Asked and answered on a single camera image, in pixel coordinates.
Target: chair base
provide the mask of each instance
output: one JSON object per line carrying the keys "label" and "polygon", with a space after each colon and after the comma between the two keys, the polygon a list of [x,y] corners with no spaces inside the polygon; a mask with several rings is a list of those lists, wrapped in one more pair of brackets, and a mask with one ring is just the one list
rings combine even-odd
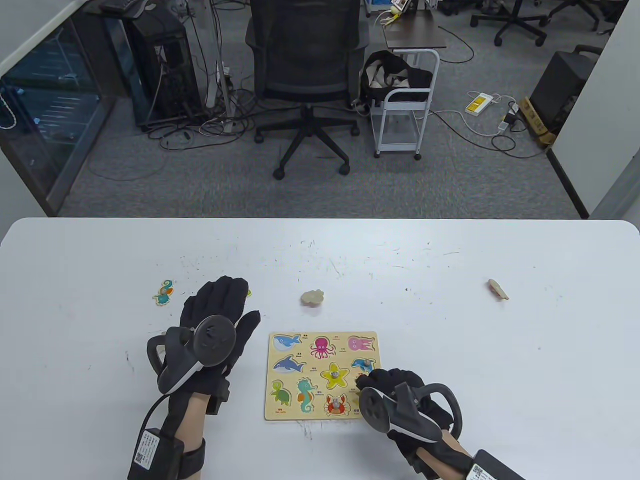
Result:
{"label": "chair base", "polygon": [[549,22],[549,20],[551,20],[551,17],[553,17],[556,13],[560,12],[560,10],[564,10],[569,6],[579,6],[580,8],[582,8],[586,12],[586,14],[593,19],[593,27],[591,28],[591,31],[596,31],[598,29],[598,24],[600,23],[600,19],[598,18],[596,13],[593,11],[593,9],[589,6],[589,4],[584,0],[564,0],[560,5],[558,5],[553,10],[551,10],[551,12],[549,12],[549,14],[547,15],[547,23]]}
{"label": "chair base", "polygon": [[289,145],[289,148],[285,152],[284,156],[280,160],[279,167],[273,171],[273,177],[276,180],[282,180],[285,176],[284,167],[294,154],[296,149],[300,146],[300,143],[304,140],[305,136],[316,135],[322,142],[332,149],[336,155],[338,155],[343,165],[340,166],[338,172],[341,175],[348,175],[351,167],[349,166],[349,157],[336,142],[334,142],[329,135],[323,130],[323,127],[351,127],[351,135],[360,135],[360,129],[358,128],[358,122],[356,120],[347,120],[345,118],[325,118],[316,117],[314,115],[314,108],[311,105],[303,105],[300,108],[300,118],[295,120],[285,120],[284,122],[277,122],[275,124],[262,125],[256,127],[255,137],[253,138],[256,143],[262,143],[264,137],[262,132],[279,131],[279,130],[297,130],[296,137]]}
{"label": "chair base", "polygon": [[527,22],[539,22],[541,26],[546,24],[548,18],[546,15],[533,15],[532,17],[519,17],[518,13],[520,11],[520,5],[516,2],[516,6],[513,11],[509,11],[506,7],[501,6],[500,10],[495,15],[471,15],[471,23],[472,27],[477,27],[479,20],[490,20],[492,22],[504,22],[504,27],[498,30],[498,33],[495,34],[495,38],[493,39],[493,44],[496,47],[502,45],[502,34],[509,28],[511,25],[516,25],[518,27],[524,28],[526,31],[537,36],[536,46],[541,47],[545,40],[547,39],[547,34],[542,30],[532,27]]}

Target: computer case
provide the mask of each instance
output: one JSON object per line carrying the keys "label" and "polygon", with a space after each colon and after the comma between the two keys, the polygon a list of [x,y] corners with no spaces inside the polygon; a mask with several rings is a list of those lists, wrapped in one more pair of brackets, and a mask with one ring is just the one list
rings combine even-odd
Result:
{"label": "computer case", "polygon": [[145,10],[137,19],[124,24],[150,105],[157,97],[150,118],[191,118],[200,114],[202,102],[186,30],[180,21],[156,4],[153,10]]}

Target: metal cart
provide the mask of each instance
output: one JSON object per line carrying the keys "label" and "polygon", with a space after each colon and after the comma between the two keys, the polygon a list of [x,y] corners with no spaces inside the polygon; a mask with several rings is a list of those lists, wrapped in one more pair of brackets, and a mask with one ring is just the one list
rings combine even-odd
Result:
{"label": "metal cart", "polygon": [[[440,67],[440,55],[432,49],[401,49],[394,50],[395,54],[405,59],[410,55],[413,61],[408,63],[417,66],[422,54],[430,54],[434,57],[433,77],[429,88],[396,88],[388,93],[383,102],[373,100],[371,102],[371,127],[376,143],[375,158],[380,157],[380,152],[391,151],[415,151],[414,159],[420,160],[420,145],[424,137],[424,128],[429,115],[429,107],[433,98],[433,90],[438,78]],[[428,93],[424,102],[394,102],[393,96],[398,93]],[[415,113],[421,112],[422,117],[416,117]]]}

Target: black glove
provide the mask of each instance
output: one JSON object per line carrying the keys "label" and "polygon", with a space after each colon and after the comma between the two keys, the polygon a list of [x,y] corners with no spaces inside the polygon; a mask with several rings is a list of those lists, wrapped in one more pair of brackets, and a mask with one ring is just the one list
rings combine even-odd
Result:
{"label": "black glove", "polygon": [[[356,379],[356,386],[362,390],[365,387],[373,387],[385,395],[392,396],[396,385],[406,382],[409,387],[419,388],[424,386],[422,378],[409,370],[391,369],[389,371],[383,369],[375,369],[368,376],[361,375]],[[428,417],[432,418],[442,430],[448,430],[453,423],[453,417],[449,412],[444,410],[440,405],[427,396],[420,400],[418,410]],[[393,440],[400,453],[406,458],[416,472],[423,473],[428,479],[436,479],[438,475],[429,468],[417,455],[416,450],[419,447],[431,452],[435,444],[427,444],[413,437],[399,433],[396,430],[390,430],[387,437]]]}
{"label": "black glove", "polygon": [[[260,323],[260,312],[257,310],[241,318],[248,291],[249,285],[244,278],[221,276],[215,282],[204,284],[195,296],[189,297],[184,302],[180,326],[196,328],[210,315],[223,315],[236,326],[236,345],[224,362],[194,373],[178,389],[179,392],[198,392],[215,396],[220,391],[221,383],[226,382],[225,377],[229,375],[231,368],[242,355],[244,345]],[[213,409],[215,401],[212,397],[207,413]]]}

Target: cardboard box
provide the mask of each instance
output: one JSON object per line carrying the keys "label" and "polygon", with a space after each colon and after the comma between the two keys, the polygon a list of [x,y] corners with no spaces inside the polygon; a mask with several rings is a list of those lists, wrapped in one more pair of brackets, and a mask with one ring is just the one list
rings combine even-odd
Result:
{"label": "cardboard box", "polygon": [[551,133],[545,124],[542,123],[542,119],[538,115],[538,112],[536,112],[536,109],[533,108],[529,98],[524,97],[519,105],[520,111],[529,124],[529,130],[534,134],[538,143],[543,147],[553,145],[556,141],[556,135]]}

